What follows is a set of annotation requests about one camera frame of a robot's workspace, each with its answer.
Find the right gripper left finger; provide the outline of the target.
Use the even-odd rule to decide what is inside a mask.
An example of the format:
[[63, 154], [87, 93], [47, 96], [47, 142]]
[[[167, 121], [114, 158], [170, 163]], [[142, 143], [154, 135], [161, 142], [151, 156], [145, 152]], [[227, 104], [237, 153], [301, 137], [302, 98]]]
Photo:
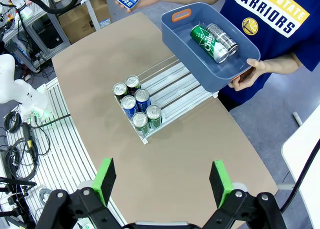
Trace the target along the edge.
[[50, 193], [36, 228], [72, 229], [79, 219], [88, 218], [95, 229], [121, 229], [121, 224], [107, 208], [115, 181], [114, 160], [105, 158], [91, 186], [72, 194], [63, 189]]

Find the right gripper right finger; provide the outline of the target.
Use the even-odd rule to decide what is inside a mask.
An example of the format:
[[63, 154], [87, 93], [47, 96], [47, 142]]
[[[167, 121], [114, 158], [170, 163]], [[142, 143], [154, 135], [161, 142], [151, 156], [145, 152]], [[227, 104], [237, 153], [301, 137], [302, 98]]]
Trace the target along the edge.
[[252, 196], [235, 188], [221, 160], [212, 162], [209, 181], [217, 210], [204, 229], [230, 229], [235, 221], [246, 222], [250, 229], [285, 229], [287, 226], [273, 194]]

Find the person's left hand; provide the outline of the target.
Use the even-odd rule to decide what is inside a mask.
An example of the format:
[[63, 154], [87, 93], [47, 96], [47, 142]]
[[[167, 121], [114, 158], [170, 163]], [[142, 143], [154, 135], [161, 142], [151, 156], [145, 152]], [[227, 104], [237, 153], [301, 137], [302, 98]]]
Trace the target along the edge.
[[233, 88], [237, 92], [251, 87], [261, 75], [271, 71], [271, 60], [258, 61], [248, 58], [246, 62], [251, 68], [228, 84], [230, 88]]

